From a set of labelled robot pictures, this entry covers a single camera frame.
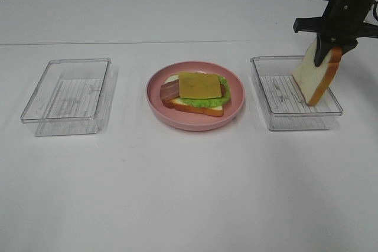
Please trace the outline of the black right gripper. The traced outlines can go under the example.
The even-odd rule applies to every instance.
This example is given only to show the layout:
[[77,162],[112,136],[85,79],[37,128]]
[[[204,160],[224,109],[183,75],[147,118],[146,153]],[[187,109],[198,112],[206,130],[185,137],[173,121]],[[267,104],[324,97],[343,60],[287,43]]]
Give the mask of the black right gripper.
[[319,67],[334,44],[340,43],[342,55],[357,47],[357,38],[377,38],[377,26],[365,23],[375,0],[329,0],[322,16],[297,18],[295,32],[317,34],[314,65]]

